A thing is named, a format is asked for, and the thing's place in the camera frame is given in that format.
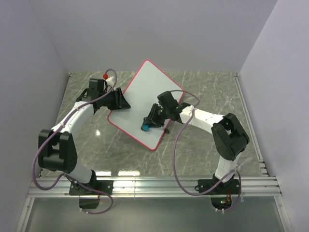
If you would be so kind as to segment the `blue whiteboard eraser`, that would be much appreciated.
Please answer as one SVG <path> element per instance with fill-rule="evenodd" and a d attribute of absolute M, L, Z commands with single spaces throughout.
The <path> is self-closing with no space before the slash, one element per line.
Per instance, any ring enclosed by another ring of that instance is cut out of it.
<path fill-rule="evenodd" d="M 143 123 L 142 123 L 142 126 L 141 126 L 141 130 L 142 130 L 142 131 L 149 131 L 150 124 L 151 124 L 150 120 L 149 120 L 147 117 L 145 117 L 145 118 L 143 119 Z"/>

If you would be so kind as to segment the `pink framed whiteboard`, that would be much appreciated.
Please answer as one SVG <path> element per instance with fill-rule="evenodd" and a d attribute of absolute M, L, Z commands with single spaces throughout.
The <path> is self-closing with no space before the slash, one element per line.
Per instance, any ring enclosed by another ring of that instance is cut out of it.
<path fill-rule="evenodd" d="M 108 115 L 108 122 L 149 150 L 154 151 L 170 120 L 166 120 L 161 128 L 142 131 L 143 119 L 148 116 L 152 105 L 158 102 L 159 94 L 168 90 L 176 90 L 172 95 L 174 99 L 180 101 L 183 96 L 181 89 L 180 85 L 150 60 L 145 60 L 123 91 L 123 96 L 131 108 L 111 111 Z"/>

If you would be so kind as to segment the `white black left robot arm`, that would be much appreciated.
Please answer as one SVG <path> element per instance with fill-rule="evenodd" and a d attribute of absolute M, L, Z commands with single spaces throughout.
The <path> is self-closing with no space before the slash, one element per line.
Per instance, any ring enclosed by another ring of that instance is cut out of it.
<path fill-rule="evenodd" d="M 80 188 L 86 194 L 99 190 L 98 181 L 95 171 L 78 161 L 74 138 L 84 123 L 101 107 L 112 111 L 129 109 L 130 105 L 119 87 L 109 91 L 86 88 L 61 122 L 50 130 L 39 133 L 39 149 L 36 154 L 38 165 L 49 171 L 62 172 L 81 183 Z"/>

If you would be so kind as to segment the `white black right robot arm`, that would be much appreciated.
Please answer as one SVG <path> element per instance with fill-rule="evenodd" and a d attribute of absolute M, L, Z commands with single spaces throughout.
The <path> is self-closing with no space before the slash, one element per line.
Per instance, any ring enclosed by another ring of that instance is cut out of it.
<path fill-rule="evenodd" d="M 249 136 L 242 127 L 238 118 L 229 113 L 217 115 L 196 108 L 196 106 L 181 103 L 174 105 L 153 104 L 150 113 L 143 119 L 142 131 L 149 131 L 150 128 L 160 128 L 165 125 L 166 120 L 172 120 L 183 124 L 183 128 L 176 136 L 173 147 L 172 158 L 176 156 L 177 141 L 188 125 L 200 128 L 213 137 L 216 150 L 219 154 L 217 169 L 213 175 L 213 186 L 201 193 L 188 192 L 180 183 L 176 173 L 175 161 L 172 162 L 173 173 L 178 186 L 187 194 L 199 196 L 208 194 L 215 190 L 224 193 L 230 188 L 230 180 L 237 171 L 237 162 L 242 152 L 250 142 Z"/>

